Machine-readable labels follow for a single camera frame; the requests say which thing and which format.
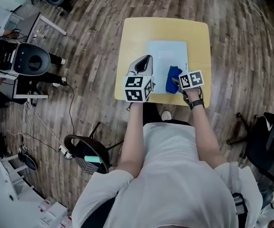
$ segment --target extension cord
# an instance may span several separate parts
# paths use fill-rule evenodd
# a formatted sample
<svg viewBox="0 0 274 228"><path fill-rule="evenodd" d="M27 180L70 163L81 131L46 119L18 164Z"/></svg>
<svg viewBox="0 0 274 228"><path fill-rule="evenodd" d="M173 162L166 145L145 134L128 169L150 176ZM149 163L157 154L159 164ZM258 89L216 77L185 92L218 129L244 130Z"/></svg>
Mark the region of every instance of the extension cord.
<svg viewBox="0 0 274 228"><path fill-rule="evenodd" d="M64 154L65 159L72 159L73 158L72 154L69 153L69 150L65 146L60 145L59 150Z"/></svg>

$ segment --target parquet floor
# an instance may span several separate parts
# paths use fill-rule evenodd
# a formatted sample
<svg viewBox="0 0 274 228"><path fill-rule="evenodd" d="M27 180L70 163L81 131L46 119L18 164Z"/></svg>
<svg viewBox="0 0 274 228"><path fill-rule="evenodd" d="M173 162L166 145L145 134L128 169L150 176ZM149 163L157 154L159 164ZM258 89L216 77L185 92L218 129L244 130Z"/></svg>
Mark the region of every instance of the parquet floor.
<svg viewBox="0 0 274 228"><path fill-rule="evenodd" d="M264 11L274 27L274 6L265 0L253 0ZM128 17L169 17L202 21L208 24L212 88L210 107L206 110L217 134L220 148L229 161L237 161L243 144L229 147L225 140L243 135L235 113L248 120L265 111L274 113L274 31L263 17L239 0L73 0L69 15L45 2L25 6L18 14L27 16L41 11L68 35L63 37L46 29L45 39L36 43L67 59L67 64L51 71L67 78L76 96L72 107L76 134L88 136L98 121L102 122L95 138L105 146L123 139L128 119L127 103L116 101L113 92L117 59L123 29ZM38 114L62 141L72 133L68 114L72 93L69 87L55 88L42 84L49 99L38 101ZM160 105L159 110L171 111L175 119L188 121L188 107ZM59 144L38 117L28 112L34 136L58 149ZM1 111L1 129L13 133L30 133L24 107L12 104ZM7 144L17 152L20 137L8 133ZM30 154L38 162L38 171L26 172L27 180L44 196L51 196L72 209L90 176L75 161L66 161L36 140L25 138ZM119 148L112 153L118 160Z"/></svg>

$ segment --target black office chair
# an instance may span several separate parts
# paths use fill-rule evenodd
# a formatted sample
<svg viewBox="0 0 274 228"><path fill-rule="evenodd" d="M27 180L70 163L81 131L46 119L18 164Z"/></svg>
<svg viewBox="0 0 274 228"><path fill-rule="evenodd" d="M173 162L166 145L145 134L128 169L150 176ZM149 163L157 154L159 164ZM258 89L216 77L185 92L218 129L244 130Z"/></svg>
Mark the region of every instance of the black office chair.
<svg viewBox="0 0 274 228"><path fill-rule="evenodd" d="M95 126L89 137L68 135L64 139L65 147L72 154L73 158L76 159L78 166L89 175L93 175L95 172L101 174L108 173L108 169L111 167L108 152L123 143L121 141L111 147L105 148L103 144L94 139L94 133L99 125L100 122ZM97 156L100 158L101 163L87 162L84 159L85 156Z"/></svg>
<svg viewBox="0 0 274 228"><path fill-rule="evenodd" d="M236 117L241 118L247 136L236 141L229 139L227 140L227 144L234 145L236 143L247 142L246 150L242 154L242 157L247 157L258 168L261 174L274 182L274 176L269 172L274 163L274 114L264 113L264 116L261 117L255 115L254 118L257 121L254 125L252 122L247 124L240 113L237 113ZM266 120L272 126L271 130L267 128Z"/></svg>

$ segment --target blue cloth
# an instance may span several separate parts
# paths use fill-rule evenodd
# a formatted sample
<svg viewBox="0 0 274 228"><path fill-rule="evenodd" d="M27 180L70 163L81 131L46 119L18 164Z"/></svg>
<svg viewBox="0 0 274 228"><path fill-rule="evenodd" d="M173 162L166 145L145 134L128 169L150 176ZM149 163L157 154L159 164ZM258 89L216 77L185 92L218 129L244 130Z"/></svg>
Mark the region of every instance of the blue cloth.
<svg viewBox="0 0 274 228"><path fill-rule="evenodd" d="M170 66L169 73L167 75L166 85L165 85L165 91L170 92L172 94L175 94L179 87L176 86L171 78L179 79L179 75L182 73L182 70L178 68L177 66Z"/></svg>

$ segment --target shoe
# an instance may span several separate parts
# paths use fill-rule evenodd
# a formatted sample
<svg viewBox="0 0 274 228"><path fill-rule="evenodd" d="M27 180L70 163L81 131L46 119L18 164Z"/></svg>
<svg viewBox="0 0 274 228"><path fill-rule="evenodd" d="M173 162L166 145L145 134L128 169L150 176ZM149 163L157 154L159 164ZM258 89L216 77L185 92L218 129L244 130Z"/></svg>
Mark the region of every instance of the shoe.
<svg viewBox="0 0 274 228"><path fill-rule="evenodd" d="M58 83L52 83L52 85L54 87L59 87L60 85L66 86L67 85L66 78L65 77L62 78L62 83L60 83L60 84L58 84Z"/></svg>
<svg viewBox="0 0 274 228"><path fill-rule="evenodd" d="M171 114L169 111L164 111L161 115L162 121L171 120Z"/></svg>
<svg viewBox="0 0 274 228"><path fill-rule="evenodd" d="M64 65L66 63L66 60L62 58L61 65Z"/></svg>

